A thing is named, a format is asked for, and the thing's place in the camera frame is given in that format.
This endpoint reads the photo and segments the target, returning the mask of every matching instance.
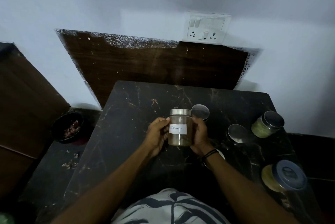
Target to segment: black bracelet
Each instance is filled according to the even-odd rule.
[[[208,153],[206,153],[203,157],[201,157],[201,162],[204,162],[205,159],[207,159],[209,156],[211,156],[214,153],[218,153],[218,150],[213,149],[213,150],[209,151]]]

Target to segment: white wall plate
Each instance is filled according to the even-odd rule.
[[[187,12],[183,41],[222,45],[231,15]]]

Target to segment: wood panel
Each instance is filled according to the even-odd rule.
[[[59,30],[101,106],[118,80],[233,89],[247,53],[220,45]]]
[[[15,188],[32,163],[32,158],[0,147],[0,199]]]
[[[69,104],[12,46],[0,53],[0,146],[38,158]]]

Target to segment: jar with green contents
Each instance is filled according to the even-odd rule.
[[[253,125],[251,131],[259,138],[266,138],[284,126],[284,119],[274,111],[266,111]]]
[[[171,146],[191,146],[193,120],[189,109],[171,109],[168,144]]]
[[[281,160],[262,169],[264,184],[275,192],[301,190],[307,185],[307,178],[301,168],[289,160]]]

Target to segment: person's left hand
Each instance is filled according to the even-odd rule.
[[[150,157],[156,156],[162,149],[164,140],[168,138],[170,118],[158,117],[148,127],[143,145],[150,151]]]

